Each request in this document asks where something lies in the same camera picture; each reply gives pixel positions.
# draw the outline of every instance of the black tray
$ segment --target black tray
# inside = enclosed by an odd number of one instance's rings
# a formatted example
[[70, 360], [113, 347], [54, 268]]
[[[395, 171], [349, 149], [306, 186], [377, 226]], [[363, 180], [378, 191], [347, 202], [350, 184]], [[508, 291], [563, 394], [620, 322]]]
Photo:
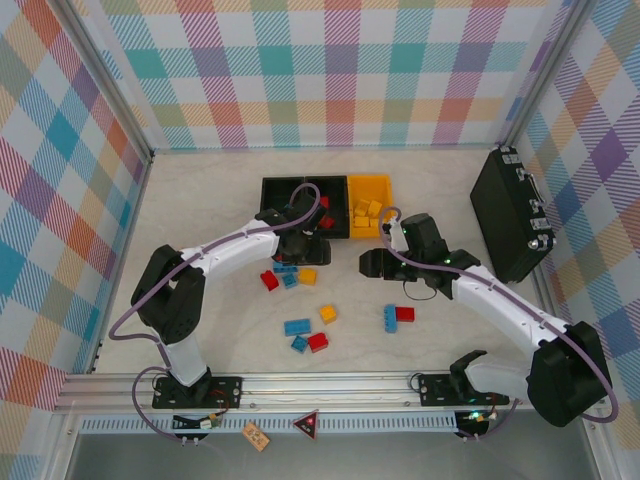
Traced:
[[296, 187], [304, 182], [313, 183], [320, 189], [321, 196], [329, 198], [328, 216], [335, 224], [330, 229], [318, 227], [320, 235], [323, 238], [349, 238], [349, 195], [345, 175], [263, 178], [260, 210], [282, 211]]

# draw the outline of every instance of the small tag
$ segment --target small tag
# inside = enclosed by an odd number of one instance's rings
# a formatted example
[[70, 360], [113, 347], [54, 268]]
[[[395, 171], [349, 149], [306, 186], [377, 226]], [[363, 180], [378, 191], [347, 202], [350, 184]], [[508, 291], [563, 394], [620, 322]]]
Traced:
[[242, 434], [251, 442], [251, 445], [256, 447], [256, 450], [259, 452], [264, 450], [269, 444], [269, 438], [252, 422], [247, 423], [242, 430]]
[[314, 410], [308, 415], [305, 415], [302, 418], [293, 421], [293, 426], [300, 430], [302, 433], [307, 435], [310, 439], [316, 439], [316, 431], [317, 431], [317, 423], [318, 423], [318, 411]]

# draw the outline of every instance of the marble surface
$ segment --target marble surface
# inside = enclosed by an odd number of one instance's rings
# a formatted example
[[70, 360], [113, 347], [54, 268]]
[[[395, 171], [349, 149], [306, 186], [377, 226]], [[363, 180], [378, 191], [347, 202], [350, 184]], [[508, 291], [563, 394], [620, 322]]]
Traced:
[[[484, 150], [251, 151], [161, 155], [147, 191], [119, 284], [113, 324], [128, 306], [151, 253], [167, 243], [197, 246], [241, 227], [257, 212], [265, 176], [387, 173], [395, 204], [405, 215], [428, 212], [451, 249], [463, 248], [489, 265], [469, 192], [486, 159]], [[358, 257], [381, 246], [378, 239], [332, 240], [332, 263], [318, 268], [315, 287], [282, 286], [269, 293], [259, 274], [271, 262], [256, 262], [209, 286], [197, 329], [202, 355], [213, 371], [386, 371], [442, 370], [481, 348], [507, 358], [520, 351], [488, 321], [442, 295], [427, 302], [407, 299], [399, 282], [368, 279], [358, 273]], [[428, 296], [424, 285], [408, 284], [413, 296]], [[536, 303], [527, 279], [517, 290]], [[325, 326], [318, 313], [331, 303], [338, 320]], [[416, 308], [415, 323], [396, 334], [383, 326], [383, 306]], [[284, 337], [285, 320], [311, 318], [314, 331], [330, 345], [303, 355]], [[137, 316], [121, 333], [147, 331]], [[160, 364], [151, 342], [105, 339], [99, 373], [138, 372]]]

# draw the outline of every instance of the blue lego brick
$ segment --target blue lego brick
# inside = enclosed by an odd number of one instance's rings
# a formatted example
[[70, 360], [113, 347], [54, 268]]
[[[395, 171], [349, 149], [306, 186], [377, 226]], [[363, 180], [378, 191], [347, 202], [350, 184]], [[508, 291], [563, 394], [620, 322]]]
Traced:
[[283, 265], [280, 262], [273, 262], [273, 271], [275, 273], [298, 273], [298, 267], [295, 265]]
[[307, 349], [307, 345], [309, 345], [307, 339], [298, 335], [296, 338], [294, 338], [293, 343], [291, 344], [291, 348], [293, 348], [297, 352], [304, 353], [304, 351]]
[[293, 273], [287, 273], [284, 277], [282, 277], [282, 281], [284, 282], [284, 288], [293, 288], [298, 285], [298, 277], [296, 277]]
[[384, 331], [387, 333], [396, 333], [398, 331], [395, 305], [386, 305], [384, 307]]
[[301, 320], [289, 320], [284, 322], [284, 336], [293, 337], [311, 333], [311, 320], [303, 318]]

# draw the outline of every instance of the wire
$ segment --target wire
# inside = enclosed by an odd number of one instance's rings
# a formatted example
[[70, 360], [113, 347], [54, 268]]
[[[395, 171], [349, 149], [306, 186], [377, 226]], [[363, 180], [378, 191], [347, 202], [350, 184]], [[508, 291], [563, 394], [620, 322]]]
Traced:
[[171, 440], [172, 442], [178, 442], [178, 443], [182, 443], [182, 440], [180, 440], [178, 437], [176, 437], [175, 435], [172, 435], [168, 432], [165, 432], [163, 430], [160, 430], [158, 427], [156, 427], [153, 422], [151, 420], [149, 420], [149, 418], [144, 414], [144, 412], [142, 411], [142, 408], [140, 407], [140, 404], [138, 403], [138, 398], [137, 398], [137, 391], [136, 388], [138, 386], [138, 383], [140, 383], [140, 379], [143, 377], [144, 374], [148, 373], [148, 372], [160, 372], [160, 373], [164, 373], [164, 374], [168, 374], [169, 373], [169, 369], [167, 368], [163, 368], [163, 367], [147, 367], [144, 370], [142, 370], [138, 376], [135, 378], [135, 380], [133, 381], [133, 386], [131, 387], [131, 399], [133, 400], [133, 408], [135, 408], [136, 412], [138, 413], [138, 415], [140, 416], [140, 418], [142, 419], [142, 421], [144, 423], [147, 424], [147, 426], [153, 430], [154, 432], [156, 432], [158, 435], [164, 437], [164, 438], [168, 438], [169, 440]]
[[162, 373], [156, 373], [156, 375], [153, 377], [153, 379], [151, 379], [151, 388], [153, 388], [154, 392], [158, 391], [158, 388], [156, 387], [157, 385], [157, 380], [158, 377], [164, 377], [164, 378], [168, 378], [167, 375], [163, 375]]
[[316, 211], [316, 209], [318, 208], [318, 205], [320, 205], [320, 190], [318, 189], [318, 187], [316, 185], [314, 185], [312, 183], [303, 183], [303, 184], [299, 185], [298, 187], [296, 187], [296, 189], [291, 194], [291, 198], [289, 199], [289, 203], [292, 204], [293, 200], [296, 198], [296, 195], [298, 194], [298, 192], [300, 192], [302, 189], [305, 189], [305, 188], [311, 188], [314, 191], [315, 200], [313, 202], [313, 206], [302, 217], [298, 218], [297, 220], [293, 220], [291, 222], [287, 222], [287, 223], [282, 224], [282, 225], [252, 228], [250, 230], [247, 230], [246, 232], [243, 232], [243, 231], [236, 232], [236, 233], [232, 233], [230, 235], [227, 235], [226, 237], [222, 237], [222, 238], [220, 238], [218, 240], [214, 240], [213, 242], [211, 242], [206, 247], [203, 247], [201, 252], [195, 253], [194, 255], [192, 255], [191, 257], [187, 258], [182, 263], [180, 263], [178, 266], [176, 266], [169, 273], [167, 273], [156, 285], [153, 286], [153, 288], [151, 288], [151, 290], [149, 290], [142, 298], [140, 298], [140, 300], [138, 300], [134, 305], [132, 305], [131, 308], [128, 309], [116, 321], [116, 323], [113, 324], [113, 326], [109, 330], [109, 338], [111, 340], [115, 340], [115, 341], [134, 340], [134, 339], [151, 340], [158, 347], [158, 351], [160, 352], [160, 356], [162, 356], [162, 360], [164, 361], [165, 365], [170, 368], [171, 367], [171, 362], [169, 360], [167, 352], [165, 351], [164, 346], [162, 345], [162, 342], [160, 341], [160, 339], [157, 336], [151, 335], [151, 334], [148, 334], [148, 333], [132, 333], [132, 334], [129, 334], [129, 335], [118, 335], [117, 334], [118, 329], [134, 313], [136, 313], [140, 309], [140, 307], [142, 307], [145, 303], [147, 303], [149, 301], [149, 299], [151, 299], [151, 297], [153, 297], [156, 293], [158, 293], [158, 291], [162, 287], [164, 287], [167, 283], [169, 283], [169, 281], [172, 278], [174, 278], [178, 273], [180, 273], [182, 270], [187, 268], [189, 265], [191, 265], [197, 259], [202, 258], [203, 255], [209, 253], [214, 248], [219, 247], [220, 245], [223, 245], [223, 244], [225, 244], [227, 242], [230, 242], [232, 240], [236, 240], [238, 238], [242, 238], [242, 237], [245, 237], [245, 236], [248, 236], [248, 235], [253, 235], [255, 233], [276, 232], [278, 230], [291, 228], [291, 227], [299, 225], [299, 224], [305, 222], [306, 220], [308, 220], [311, 217], [311, 215], [313, 215], [313, 213]]
[[419, 393], [420, 393], [420, 390], [418, 390], [417, 388], [414, 388], [414, 386], [413, 386], [413, 379], [414, 379], [414, 378], [416, 378], [418, 375], [422, 375], [422, 373], [420, 373], [420, 372], [414, 373], [414, 374], [413, 374], [413, 375], [411, 375], [411, 377], [409, 378], [409, 388], [410, 388], [411, 390], [413, 390], [414, 392], [416, 392], [417, 394], [419, 394]]
[[413, 298], [411, 295], [407, 293], [407, 281], [405, 280], [404, 282], [402, 282], [402, 290], [404, 290], [404, 294], [407, 296], [407, 298], [409, 298], [410, 300], [413, 300], [414, 302], [426, 302], [427, 300], [432, 300], [436, 298], [438, 296], [438, 290], [436, 290], [433, 287], [429, 287], [429, 288], [433, 289], [433, 295], [431, 295], [429, 298]]
[[227, 413], [229, 411], [229, 397], [227, 397], [227, 394], [224, 393], [222, 390], [211, 390], [209, 392], [209, 396], [214, 396], [214, 395], [221, 395], [225, 405], [224, 409], [221, 412], [216, 413], [216, 416], [220, 416], [224, 413]]
[[[600, 368], [595, 364], [595, 362], [591, 359], [591, 357], [589, 357], [589, 355], [587, 355], [587, 353], [582, 348], [580, 348], [580, 346], [576, 342], [571, 340], [567, 335], [565, 335], [563, 332], [561, 332], [558, 328], [554, 327], [552, 324], [545, 323], [544, 318], [542, 318], [535, 310], [533, 310], [531, 307], [529, 307], [526, 303], [522, 302], [517, 296], [515, 296], [508, 289], [503, 288], [500, 285], [494, 284], [490, 280], [488, 280], [488, 279], [486, 279], [486, 278], [484, 278], [484, 277], [482, 277], [480, 275], [477, 275], [477, 274], [475, 274], [473, 272], [468, 272], [466, 270], [461, 270], [459, 268], [445, 267], [445, 266], [441, 266], [441, 265], [430, 265], [430, 264], [427, 264], [427, 263], [416, 262], [416, 261], [411, 260], [409, 258], [406, 258], [405, 256], [401, 255], [400, 253], [396, 252], [393, 249], [393, 247], [391, 246], [391, 243], [387, 239], [387, 237], [386, 237], [386, 235], [384, 233], [384, 230], [383, 230], [384, 218], [389, 212], [395, 212], [396, 213], [396, 217], [397, 217], [396, 221], [400, 221], [400, 219], [402, 218], [402, 211], [398, 207], [387, 207], [387, 208], [384, 208], [382, 210], [382, 212], [380, 212], [380, 217], [379, 217], [379, 222], [378, 222], [378, 232], [380, 234], [380, 239], [382, 240], [382, 243], [384, 244], [385, 248], [387, 250], [389, 250], [389, 252], [394, 257], [396, 257], [398, 260], [406, 263], [407, 265], [411, 265], [411, 266], [416, 267], [416, 268], [422, 268], [424, 270], [434, 270], [434, 271], [438, 271], [438, 272], [455, 273], [456, 275], [472, 278], [473, 280], [475, 280], [476, 282], [481, 283], [482, 285], [485, 285], [485, 286], [493, 288], [494, 291], [498, 292], [500, 295], [505, 297], [512, 304], [514, 304], [516, 307], [520, 308], [520, 310], [522, 310], [525, 313], [527, 313], [528, 315], [530, 315], [535, 321], [537, 321], [540, 324], [544, 324], [544, 326], [545, 326], [545, 328], [547, 330], [549, 330], [551, 333], [553, 333], [558, 338], [560, 338], [569, 347], [571, 347], [578, 354], [578, 356], [580, 358], [582, 358], [582, 360], [587, 364], [587, 366], [591, 369], [591, 371], [598, 378], [600, 383], [602, 383], [603, 388], [605, 389], [605, 391], [607, 392], [607, 395], [609, 396], [609, 399], [611, 400], [611, 413], [608, 416], [606, 416], [606, 417], [594, 417], [593, 415], [589, 415], [587, 413], [583, 413], [581, 415], [582, 418], [584, 418], [586, 420], [589, 420], [591, 422], [595, 422], [595, 423], [610, 423], [610, 422], [613, 422], [616, 418], [618, 418], [618, 413], [620, 411], [620, 407], [619, 407], [619, 404], [618, 404], [618, 398], [616, 397], [616, 394], [613, 391], [613, 387], [611, 386], [611, 384], [609, 383], [607, 378], [604, 376], [604, 373], [602, 373], [602, 370], [600, 370]], [[517, 405], [517, 401], [514, 401], [514, 406], [512, 407], [512, 410], [510, 411], [510, 413], [515, 410], [515, 406], [516, 405]]]

